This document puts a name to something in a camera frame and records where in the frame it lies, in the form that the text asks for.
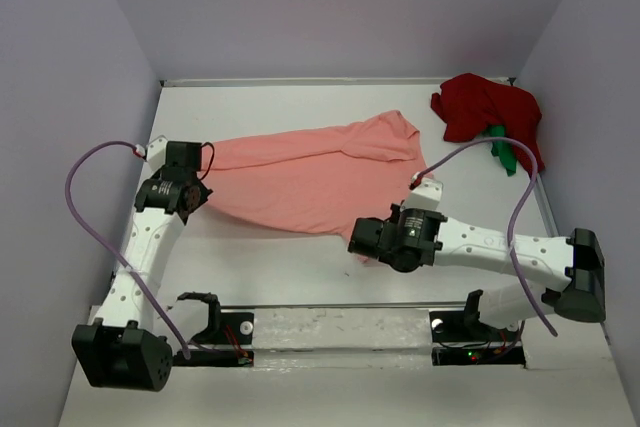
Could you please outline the pink t shirt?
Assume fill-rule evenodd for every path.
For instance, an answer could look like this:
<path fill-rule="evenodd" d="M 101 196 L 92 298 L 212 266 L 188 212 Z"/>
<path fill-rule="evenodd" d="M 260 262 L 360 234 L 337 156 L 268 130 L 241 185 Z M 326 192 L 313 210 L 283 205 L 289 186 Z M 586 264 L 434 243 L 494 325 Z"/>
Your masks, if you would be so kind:
<path fill-rule="evenodd" d="M 420 132 L 397 110 L 219 141 L 201 161 L 209 207 L 262 227 L 343 239 L 358 218 L 387 217 L 425 167 Z"/>

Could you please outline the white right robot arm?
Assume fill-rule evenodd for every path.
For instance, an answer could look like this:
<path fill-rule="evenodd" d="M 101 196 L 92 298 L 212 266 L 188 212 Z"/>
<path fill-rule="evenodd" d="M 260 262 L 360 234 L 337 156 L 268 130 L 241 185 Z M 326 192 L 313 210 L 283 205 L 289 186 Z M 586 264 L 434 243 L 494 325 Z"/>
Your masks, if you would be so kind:
<path fill-rule="evenodd" d="M 349 252 L 400 273 L 454 266 L 516 278 L 514 285 L 468 294 L 460 315 L 468 337 L 482 339 L 493 330 L 551 314 L 579 323 L 605 321 L 605 260 L 593 231 L 576 228 L 567 237 L 509 239 L 437 211 L 399 205 L 391 211 L 386 220 L 357 219 Z"/>

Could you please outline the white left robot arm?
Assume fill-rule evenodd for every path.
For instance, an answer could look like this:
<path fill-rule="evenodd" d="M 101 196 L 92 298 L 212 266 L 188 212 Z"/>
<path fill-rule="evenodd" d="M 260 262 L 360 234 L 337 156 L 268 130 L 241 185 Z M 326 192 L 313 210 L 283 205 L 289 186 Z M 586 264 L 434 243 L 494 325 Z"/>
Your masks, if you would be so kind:
<path fill-rule="evenodd" d="M 93 321 L 76 326 L 71 344 L 87 381 L 95 388 L 161 391 L 170 376 L 174 347 L 153 332 L 161 319 L 185 359 L 189 342 L 156 298 L 170 254 L 188 218 L 212 191 L 202 165 L 207 143 L 160 136 L 146 146 L 126 148 L 146 162 L 152 175 L 139 187 L 124 248 L 112 246 L 80 215 L 70 195 L 67 206 L 80 226 L 117 261 L 113 281 Z"/>

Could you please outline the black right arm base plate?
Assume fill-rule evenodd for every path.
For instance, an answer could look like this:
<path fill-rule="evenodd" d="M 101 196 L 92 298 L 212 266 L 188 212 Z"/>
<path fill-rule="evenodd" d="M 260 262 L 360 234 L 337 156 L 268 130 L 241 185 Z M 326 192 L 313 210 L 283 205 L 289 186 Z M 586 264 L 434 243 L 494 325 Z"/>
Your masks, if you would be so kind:
<path fill-rule="evenodd" d="M 520 331 L 466 323 L 462 310 L 429 313 L 436 367 L 526 364 Z"/>

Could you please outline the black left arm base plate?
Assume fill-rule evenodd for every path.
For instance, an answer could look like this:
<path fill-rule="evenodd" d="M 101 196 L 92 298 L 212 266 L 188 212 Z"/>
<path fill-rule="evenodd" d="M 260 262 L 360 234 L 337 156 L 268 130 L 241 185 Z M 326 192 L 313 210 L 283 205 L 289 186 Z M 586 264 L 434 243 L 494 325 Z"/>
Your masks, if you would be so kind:
<path fill-rule="evenodd" d="M 250 311 L 222 310 L 218 321 L 198 332 L 190 342 L 191 357 L 181 352 L 174 367 L 249 368 L 254 365 L 255 316 Z"/>

